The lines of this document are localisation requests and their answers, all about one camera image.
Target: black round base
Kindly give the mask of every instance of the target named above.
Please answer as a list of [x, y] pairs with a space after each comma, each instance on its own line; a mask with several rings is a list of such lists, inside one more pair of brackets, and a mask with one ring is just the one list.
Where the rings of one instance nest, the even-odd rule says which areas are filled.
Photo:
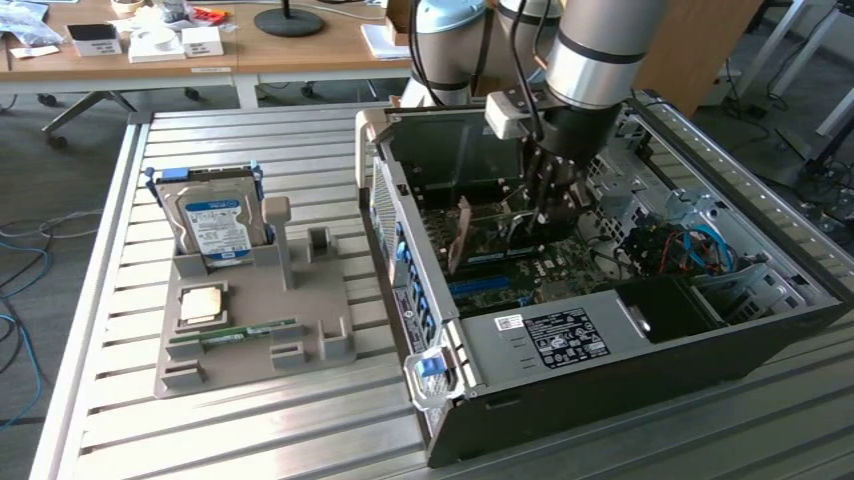
[[290, 9], [288, 18], [280, 8], [264, 10], [254, 15], [257, 29], [276, 37], [304, 37], [323, 30], [324, 25], [323, 19], [305, 10]]

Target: metal grate table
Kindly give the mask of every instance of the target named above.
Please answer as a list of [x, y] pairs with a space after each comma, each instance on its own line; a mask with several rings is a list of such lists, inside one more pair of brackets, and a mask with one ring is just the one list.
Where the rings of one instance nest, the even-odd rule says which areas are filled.
[[[356, 205], [377, 104], [162, 113], [128, 126], [32, 479], [832, 478], [854, 471], [848, 315], [743, 381], [441, 470], [397, 363]], [[288, 236], [340, 235], [357, 361], [169, 400], [152, 387], [172, 251], [141, 170], [262, 166]]]

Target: chair wheel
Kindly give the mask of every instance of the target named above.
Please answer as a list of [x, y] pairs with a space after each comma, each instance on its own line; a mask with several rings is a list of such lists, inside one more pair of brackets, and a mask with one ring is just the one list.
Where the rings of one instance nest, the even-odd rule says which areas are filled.
[[197, 102], [201, 99], [201, 95], [198, 94], [198, 90], [194, 88], [184, 89], [184, 96], [190, 99], [193, 102]]
[[313, 87], [313, 85], [305, 84], [301, 87], [299, 87], [299, 93], [301, 93], [303, 97], [305, 97], [305, 98], [313, 98], [313, 96], [315, 96], [315, 87]]
[[54, 107], [58, 104], [53, 95], [45, 95], [40, 93], [38, 95], [36, 95], [36, 99], [38, 100], [38, 103], [45, 107]]
[[45, 143], [53, 150], [61, 150], [68, 146], [68, 139], [65, 137], [54, 137], [53, 135], [48, 135], [45, 138]]

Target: hard drive label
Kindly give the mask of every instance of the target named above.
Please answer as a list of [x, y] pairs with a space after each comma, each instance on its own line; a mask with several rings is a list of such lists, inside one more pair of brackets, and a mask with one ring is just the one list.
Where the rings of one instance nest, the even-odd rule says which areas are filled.
[[228, 261], [249, 253], [252, 244], [245, 225], [237, 220], [241, 212], [237, 200], [189, 203], [185, 209], [198, 251], [205, 257]]
[[564, 367], [611, 353], [581, 308], [525, 318], [524, 328], [548, 368]]

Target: gray carpet floor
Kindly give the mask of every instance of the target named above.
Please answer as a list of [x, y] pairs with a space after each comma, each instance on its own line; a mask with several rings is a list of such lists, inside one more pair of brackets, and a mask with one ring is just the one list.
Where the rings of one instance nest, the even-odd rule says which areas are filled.
[[[743, 37], [732, 55], [732, 68], [746, 68], [768, 33], [770, 28], [763, 26], [755, 34]], [[768, 109], [760, 121], [767, 128], [786, 128], [807, 141], [820, 144], [826, 140], [818, 138], [812, 130], [854, 86], [854, 68], [819, 55], [784, 96], [788, 111], [779, 110], [764, 98], [764, 82], [774, 74], [780, 54], [792, 44], [787, 42], [779, 49], [742, 103], [755, 103]], [[376, 85], [384, 97], [400, 94], [404, 82], [380, 80]], [[364, 82], [317, 83], [317, 99], [303, 98], [299, 85], [282, 89], [266, 87], [265, 90], [269, 97], [261, 106], [371, 100]], [[181, 89], [129, 93], [126, 98], [140, 110], [149, 111], [237, 107], [233, 89], [208, 87], [200, 89], [200, 93], [200, 102], [186, 99]], [[69, 105], [80, 95], [57, 95], [57, 98], [62, 105]], [[8, 97], [0, 98], [0, 103], [8, 104], [9, 100]], [[18, 97], [14, 108], [0, 114], [0, 223], [48, 219], [72, 211], [98, 208], [102, 204], [121, 143], [125, 113], [112, 102], [102, 102], [61, 129], [60, 133], [68, 138], [70, 146], [54, 151], [44, 144], [40, 128], [58, 111], [57, 108], [41, 106], [34, 96], [25, 95]], [[762, 134], [759, 128], [731, 118], [716, 108], [700, 109], [693, 119], [724, 147], [736, 146]], [[782, 165], [794, 165], [796, 157], [780, 149], [779, 143], [772, 136], [740, 148], [736, 157], [758, 171], [774, 171]], [[854, 144], [847, 142], [839, 158], [850, 157], [852, 148]], [[69, 223], [65, 228], [68, 231], [84, 229], [93, 224], [93, 220], [82, 219]], [[22, 239], [17, 244], [37, 246], [42, 241], [36, 237]], [[54, 241], [49, 273], [32, 288], [10, 299], [20, 318], [26, 322], [41, 365], [50, 379], [58, 370], [92, 241], [92, 237]], [[0, 249], [0, 282], [29, 258], [30, 254]], [[0, 344], [0, 362], [8, 358], [12, 346], [13, 342], [9, 341]], [[14, 415], [32, 398], [32, 367], [22, 353], [12, 368], [0, 376], [0, 419]], [[26, 415], [33, 422], [46, 412], [49, 395], [49, 386], [45, 386], [41, 401]], [[26, 478], [40, 431], [41, 425], [32, 423], [0, 433], [1, 479]]]

